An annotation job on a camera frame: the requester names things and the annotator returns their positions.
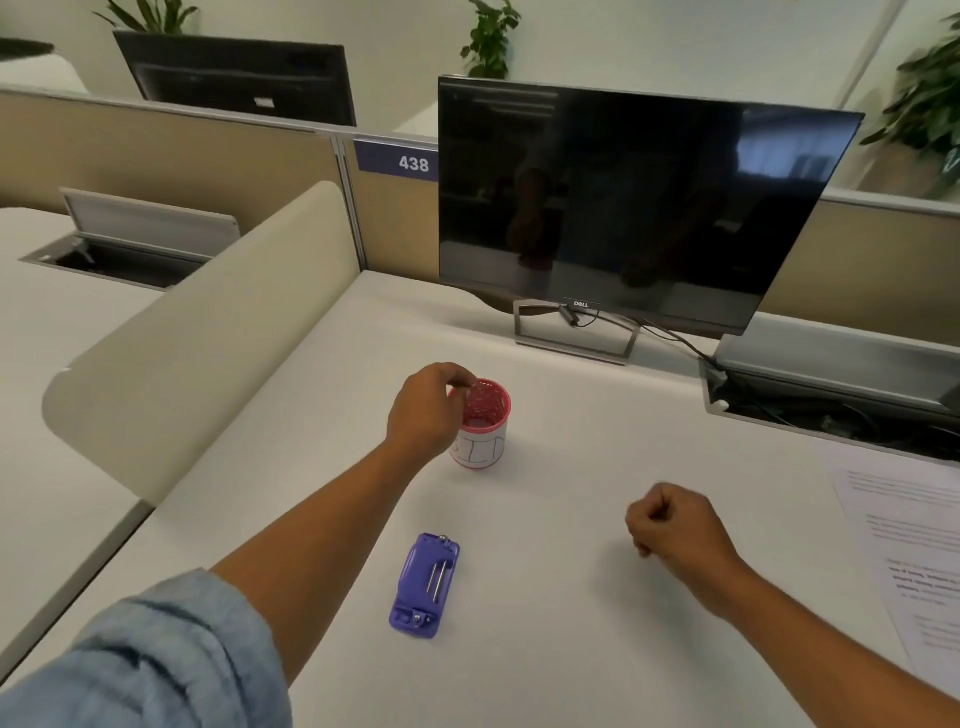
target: pink pen holder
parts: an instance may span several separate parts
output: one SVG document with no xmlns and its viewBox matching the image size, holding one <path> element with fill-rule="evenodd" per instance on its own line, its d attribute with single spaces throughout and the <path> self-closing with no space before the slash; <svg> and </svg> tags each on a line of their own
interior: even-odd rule
<svg viewBox="0 0 960 728">
<path fill-rule="evenodd" d="M 464 421 L 450 448 L 453 459 L 465 468 L 479 471 L 503 457 L 507 445 L 510 395 L 489 379 L 478 379 L 467 393 Z"/>
</svg>

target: black monitor screen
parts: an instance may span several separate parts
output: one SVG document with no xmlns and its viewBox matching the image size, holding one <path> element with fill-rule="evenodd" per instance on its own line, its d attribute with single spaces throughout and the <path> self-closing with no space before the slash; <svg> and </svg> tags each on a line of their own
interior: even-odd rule
<svg viewBox="0 0 960 728">
<path fill-rule="evenodd" d="M 442 78 L 441 278 L 742 333 L 861 121 Z"/>
<path fill-rule="evenodd" d="M 343 46 L 117 33 L 143 97 L 354 126 Z"/>
</svg>

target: green plant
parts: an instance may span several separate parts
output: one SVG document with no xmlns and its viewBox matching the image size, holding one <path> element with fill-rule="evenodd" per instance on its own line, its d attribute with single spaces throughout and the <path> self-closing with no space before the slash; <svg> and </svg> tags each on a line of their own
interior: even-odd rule
<svg viewBox="0 0 960 728">
<path fill-rule="evenodd" d="M 477 9 L 477 27 L 470 31 L 470 45 L 460 51 L 468 61 L 469 75 L 475 79 L 505 79 L 507 68 L 507 33 L 520 24 L 520 13 L 510 0 L 503 0 L 502 9 L 491 8 L 483 0 L 469 0 Z"/>
<path fill-rule="evenodd" d="M 950 34 L 925 56 L 900 65 L 903 91 L 883 110 L 884 126 L 860 144 L 898 142 L 945 157 L 941 186 L 960 180 L 960 12 L 944 19 Z"/>
<path fill-rule="evenodd" d="M 107 0 L 108 9 L 117 20 L 123 23 L 127 28 L 139 33 L 162 33 L 167 36 L 182 36 L 183 22 L 190 17 L 197 8 L 183 6 L 183 0 L 163 0 L 163 6 L 160 6 L 160 0 L 136 0 L 136 6 L 140 9 L 142 20 L 137 20 L 131 13 L 125 11 L 114 0 Z M 94 15 L 102 17 L 114 28 L 120 26 L 106 15 L 95 12 Z"/>
</svg>

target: shirt sleeve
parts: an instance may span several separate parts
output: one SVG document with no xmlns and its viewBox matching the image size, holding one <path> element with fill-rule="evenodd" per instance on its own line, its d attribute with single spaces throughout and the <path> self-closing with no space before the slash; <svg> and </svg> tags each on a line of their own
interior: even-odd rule
<svg viewBox="0 0 960 728">
<path fill-rule="evenodd" d="M 0 725 L 285 728 L 270 627 L 204 570 L 114 604 L 61 657 L 0 694 Z"/>
</svg>

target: monitor stand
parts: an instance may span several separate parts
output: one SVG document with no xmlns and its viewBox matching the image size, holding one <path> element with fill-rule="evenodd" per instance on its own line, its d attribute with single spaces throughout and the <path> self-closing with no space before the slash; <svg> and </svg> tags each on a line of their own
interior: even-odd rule
<svg viewBox="0 0 960 728">
<path fill-rule="evenodd" d="M 627 366 L 630 362 L 630 355 L 634 351 L 636 338 L 640 334 L 640 326 L 624 316 L 618 316 L 614 313 L 597 312 L 597 318 L 606 321 L 609 324 L 623 328 L 630 332 L 630 341 L 623 353 L 606 352 L 602 349 L 592 347 L 582 347 L 576 344 L 567 344 L 566 342 L 553 339 L 531 336 L 523 333 L 521 317 L 524 313 L 536 315 L 537 313 L 561 313 L 565 309 L 562 303 L 545 303 L 542 301 L 514 301 L 514 335 L 516 342 L 525 347 L 536 347 L 537 349 L 546 349 L 549 352 L 567 353 L 573 356 L 582 356 L 586 359 L 595 361 L 604 361 L 608 364 L 617 364 L 621 367 Z"/>
</svg>

